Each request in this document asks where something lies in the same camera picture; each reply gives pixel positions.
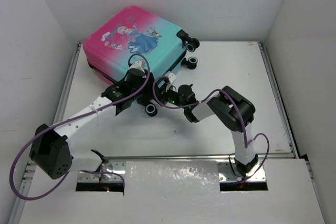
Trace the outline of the pink and teal kids suitcase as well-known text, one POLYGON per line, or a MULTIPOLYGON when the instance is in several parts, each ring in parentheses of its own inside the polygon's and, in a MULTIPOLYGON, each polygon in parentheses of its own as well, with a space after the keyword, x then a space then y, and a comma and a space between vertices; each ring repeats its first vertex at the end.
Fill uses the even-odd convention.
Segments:
POLYGON ((137 102, 145 107, 147 115, 155 116, 152 82, 167 72, 177 73, 181 66, 195 69, 198 59, 185 56, 194 52, 199 43, 182 27, 137 6, 129 6, 90 35, 83 43, 83 50, 89 67, 111 83, 128 76, 129 59, 145 56, 152 76, 137 102))

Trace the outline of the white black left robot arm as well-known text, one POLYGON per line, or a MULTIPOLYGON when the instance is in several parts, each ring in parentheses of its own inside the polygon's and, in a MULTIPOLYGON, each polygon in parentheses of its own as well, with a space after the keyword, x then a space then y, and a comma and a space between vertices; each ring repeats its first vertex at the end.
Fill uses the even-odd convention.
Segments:
POLYGON ((100 123, 131 106, 150 86, 153 74, 147 70, 128 70, 126 77, 106 88, 86 108, 58 124, 43 124, 35 133, 29 157, 51 179, 67 172, 95 172, 103 159, 93 146, 80 147, 83 137, 100 123))

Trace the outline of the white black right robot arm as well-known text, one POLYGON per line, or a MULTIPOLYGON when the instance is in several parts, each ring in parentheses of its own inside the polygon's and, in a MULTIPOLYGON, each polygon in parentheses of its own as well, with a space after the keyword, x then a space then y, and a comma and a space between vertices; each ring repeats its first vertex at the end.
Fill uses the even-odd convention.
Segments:
POLYGON ((216 89, 204 100, 197 101, 191 85, 184 84, 177 91, 171 90, 168 85, 167 77, 155 80, 152 84, 155 101, 169 109, 183 109, 184 116, 191 123, 216 116, 231 131, 236 169, 246 176, 258 162, 251 136, 255 106, 229 86, 216 89))

